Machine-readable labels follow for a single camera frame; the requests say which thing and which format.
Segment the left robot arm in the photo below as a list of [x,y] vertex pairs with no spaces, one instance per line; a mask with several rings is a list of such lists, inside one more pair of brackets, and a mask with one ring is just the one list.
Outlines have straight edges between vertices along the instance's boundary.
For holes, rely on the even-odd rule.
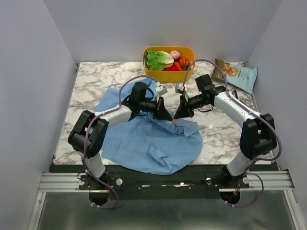
[[164,105],[165,86],[157,83],[155,91],[144,82],[136,82],[130,95],[120,99],[120,105],[102,111],[98,115],[85,110],[73,127],[68,143],[81,154],[86,173],[91,175],[90,184],[95,189],[106,185],[106,168],[102,163],[99,151],[109,128],[128,122],[139,116],[140,112],[151,113],[153,119],[171,121],[172,116]]

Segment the blue shirt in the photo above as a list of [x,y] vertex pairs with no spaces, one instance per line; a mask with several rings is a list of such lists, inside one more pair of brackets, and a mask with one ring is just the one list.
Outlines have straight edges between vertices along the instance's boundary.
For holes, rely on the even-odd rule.
[[142,173],[171,175],[195,160],[201,149],[196,122],[154,120],[144,113],[108,128],[99,154]]

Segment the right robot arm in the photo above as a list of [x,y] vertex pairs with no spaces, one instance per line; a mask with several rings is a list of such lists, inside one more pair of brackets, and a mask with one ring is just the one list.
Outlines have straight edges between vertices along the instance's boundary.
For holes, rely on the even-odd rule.
[[270,114],[262,115],[228,95],[225,86],[215,86],[209,75],[195,80],[200,94],[189,97],[186,86],[179,83],[175,91],[180,94],[179,107],[175,119],[194,116],[194,110],[211,105],[222,110],[241,128],[239,153],[222,169],[220,183],[233,187],[238,178],[245,173],[260,155],[265,155],[277,147],[274,118]]

